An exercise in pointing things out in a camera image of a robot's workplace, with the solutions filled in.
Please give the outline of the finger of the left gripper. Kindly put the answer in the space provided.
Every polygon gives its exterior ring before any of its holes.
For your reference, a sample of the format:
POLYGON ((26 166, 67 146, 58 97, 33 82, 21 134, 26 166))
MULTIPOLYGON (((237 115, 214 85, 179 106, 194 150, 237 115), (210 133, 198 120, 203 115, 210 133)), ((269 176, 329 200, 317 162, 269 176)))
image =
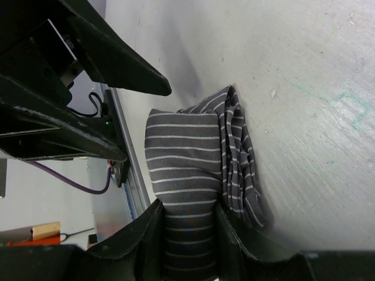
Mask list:
POLYGON ((127 158, 112 119, 79 117, 6 76, 1 76, 1 152, 26 161, 127 158))
POLYGON ((92 81, 168 96, 169 81, 129 47, 88 1, 60 1, 72 51, 92 81))

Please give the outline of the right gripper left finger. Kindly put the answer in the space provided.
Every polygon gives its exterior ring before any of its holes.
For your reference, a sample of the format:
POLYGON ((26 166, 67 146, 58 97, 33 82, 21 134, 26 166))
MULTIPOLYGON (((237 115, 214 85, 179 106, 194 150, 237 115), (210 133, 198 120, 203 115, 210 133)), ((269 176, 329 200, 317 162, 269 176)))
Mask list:
POLYGON ((163 206, 83 250, 76 245, 1 248, 1 280, 161 280, 163 206))

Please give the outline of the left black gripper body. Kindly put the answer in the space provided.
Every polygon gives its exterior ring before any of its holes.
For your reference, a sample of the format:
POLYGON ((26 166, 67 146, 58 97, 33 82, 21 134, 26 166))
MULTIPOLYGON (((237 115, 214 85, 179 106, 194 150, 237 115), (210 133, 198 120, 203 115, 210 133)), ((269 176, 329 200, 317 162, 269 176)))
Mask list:
POLYGON ((69 15, 60 1, 1 1, 1 74, 59 105, 83 71, 64 41, 69 15))

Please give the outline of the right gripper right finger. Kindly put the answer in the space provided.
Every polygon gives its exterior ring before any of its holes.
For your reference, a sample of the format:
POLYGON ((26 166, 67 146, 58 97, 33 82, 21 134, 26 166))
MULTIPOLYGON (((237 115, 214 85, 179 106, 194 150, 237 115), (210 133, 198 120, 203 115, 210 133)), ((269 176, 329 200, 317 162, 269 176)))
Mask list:
POLYGON ((222 203, 214 214, 219 280, 374 280, 374 251, 296 251, 251 228, 222 203))

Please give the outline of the grey striped underwear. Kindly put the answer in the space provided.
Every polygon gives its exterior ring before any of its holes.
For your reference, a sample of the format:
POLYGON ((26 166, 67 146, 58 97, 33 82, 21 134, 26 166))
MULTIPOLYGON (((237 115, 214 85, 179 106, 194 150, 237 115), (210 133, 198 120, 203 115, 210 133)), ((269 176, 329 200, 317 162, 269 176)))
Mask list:
POLYGON ((153 109, 145 130, 152 188, 164 208, 163 278, 217 277, 214 205, 262 228, 255 157, 233 86, 178 112, 153 109))

